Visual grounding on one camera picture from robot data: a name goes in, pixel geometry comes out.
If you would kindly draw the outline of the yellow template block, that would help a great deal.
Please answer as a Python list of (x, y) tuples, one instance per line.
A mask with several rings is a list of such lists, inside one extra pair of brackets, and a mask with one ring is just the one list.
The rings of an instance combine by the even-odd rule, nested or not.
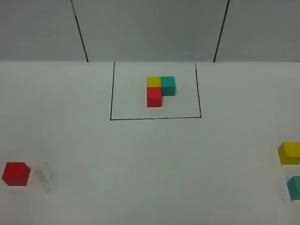
[(147, 88), (161, 87), (161, 77), (147, 77)]

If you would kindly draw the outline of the teal template block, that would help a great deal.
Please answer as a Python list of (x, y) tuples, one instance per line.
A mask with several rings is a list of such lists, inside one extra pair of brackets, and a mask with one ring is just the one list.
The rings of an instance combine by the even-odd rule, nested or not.
[(176, 83), (174, 76), (162, 76), (161, 77), (161, 89), (162, 96), (175, 96)]

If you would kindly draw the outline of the red template block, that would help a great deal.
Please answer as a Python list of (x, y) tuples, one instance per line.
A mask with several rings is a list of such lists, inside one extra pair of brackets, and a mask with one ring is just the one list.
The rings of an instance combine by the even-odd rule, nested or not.
[(147, 87), (147, 107), (162, 106), (161, 87)]

